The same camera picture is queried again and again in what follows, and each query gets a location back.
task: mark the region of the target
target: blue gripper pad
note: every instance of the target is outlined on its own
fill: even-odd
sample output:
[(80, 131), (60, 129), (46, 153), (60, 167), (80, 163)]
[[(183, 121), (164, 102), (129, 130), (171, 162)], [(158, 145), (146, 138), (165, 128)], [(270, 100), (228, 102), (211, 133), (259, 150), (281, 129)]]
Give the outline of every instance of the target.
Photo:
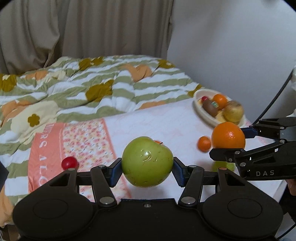
[(241, 128), (241, 130), (244, 133), (246, 139), (254, 138), (258, 135), (258, 132), (253, 127)]
[(172, 174), (174, 175), (180, 187), (186, 186), (188, 178), (186, 178), (184, 175), (187, 175), (187, 167), (176, 157), (174, 157)]
[(109, 167), (110, 167), (110, 170), (111, 170), (109, 186), (111, 188), (113, 188), (113, 187), (116, 186), (118, 180), (120, 179), (120, 177), (122, 175), (121, 158), (120, 158), (119, 161), (113, 162)]

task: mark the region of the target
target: cherry tomato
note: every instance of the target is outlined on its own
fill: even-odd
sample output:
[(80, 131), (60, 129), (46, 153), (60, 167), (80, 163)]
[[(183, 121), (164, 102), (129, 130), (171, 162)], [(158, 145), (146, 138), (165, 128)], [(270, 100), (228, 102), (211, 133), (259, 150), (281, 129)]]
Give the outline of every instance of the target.
[(209, 99), (209, 97), (207, 97), (207, 96), (203, 96), (203, 97), (202, 97), (202, 102), (204, 102), (204, 101), (207, 100), (207, 99)]
[(73, 156), (66, 157), (64, 160), (62, 160), (62, 164), (61, 164), (64, 170), (67, 170), (69, 168), (77, 169), (78, 165), (79, 165), (78, 161)]

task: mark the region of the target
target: white bowl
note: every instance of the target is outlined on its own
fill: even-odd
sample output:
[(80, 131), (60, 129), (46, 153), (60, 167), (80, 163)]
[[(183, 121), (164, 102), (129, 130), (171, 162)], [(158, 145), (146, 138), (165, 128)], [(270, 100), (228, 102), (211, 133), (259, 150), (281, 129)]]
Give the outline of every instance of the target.
[[(218, 121), (216, 118), (212, 117), (211, 115), (209, 115), (203, 108), (202, 106), (198, 103), (198, 100), (200, 98), (202, 98), (203, 96), (208, 96), (209, 98), (213, 98), (214, 95), (216, 94), (221, 94), (218, 91), (215, 90), (211, 90), (211, 89), (199, 89), (197, 90), (194, 95), (193, 95), (193, 101), (194, 101), (194, 105), (195, 105), (195, 109), (196, 112), (198, 113), (198, 115), (209, 125), (215, 127), (216, 125), (220, 124), (221, 122)], [(228, 96), (225, 96), (228, 101), (230, 101), (231, 99)], [(239, 127), (244, 127), (246, 125), (246, 117), (245, 115), (242, 117), (241, 121), (239, 122), (238, 126)]]

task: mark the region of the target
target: bed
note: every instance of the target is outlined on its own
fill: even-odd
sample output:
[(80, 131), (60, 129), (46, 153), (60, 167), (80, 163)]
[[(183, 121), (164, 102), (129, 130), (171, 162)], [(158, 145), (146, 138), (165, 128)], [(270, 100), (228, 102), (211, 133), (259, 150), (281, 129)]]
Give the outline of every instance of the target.
[[(22, 198), (62, 172), (63, 158), (75, 156), (78, 171), (89, 171), (112, 163), (138, 136), (160, 140), (186, 165), (211, 169), (208, 153), (196, 149), (198, 138), (212, 132), (192, 106), (201, 86), (164, 59), (62, 57), (44, 69), (0, 77), (0, 161), (9, 170), (0, 226), (12, 223), (13, 207)], [(247, 140), (246, 149), (265, 144), (262, 138)], [(275, 197), (281, 181), (254, 184)], [(118, 201), (178, 200), (182, 188), (172, 175), (147, 189), (122, 176), (112, 191)], [(90, 186), (80, 193), (93, 201)], [(205, 187), (202, 200), (213, 193), (214, 187)]]
[(33, 190), (31, 146), (46, 125), (176, 102), (201, 87), (164, 59), (136, 55), (61, 57), (47, 68), (0, 79), (0, 161), (9, 171), (1, 192), (0, 226), (12, 221), (13, 206)]

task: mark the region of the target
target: beige curtain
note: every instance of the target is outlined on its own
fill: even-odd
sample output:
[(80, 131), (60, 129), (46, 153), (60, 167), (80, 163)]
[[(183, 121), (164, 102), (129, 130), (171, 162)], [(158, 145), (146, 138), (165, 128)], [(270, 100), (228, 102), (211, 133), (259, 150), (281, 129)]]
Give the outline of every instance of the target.
[(0, 13), (0, 72), (76, 58), (166, 58), (173, 0), (13, 0)]

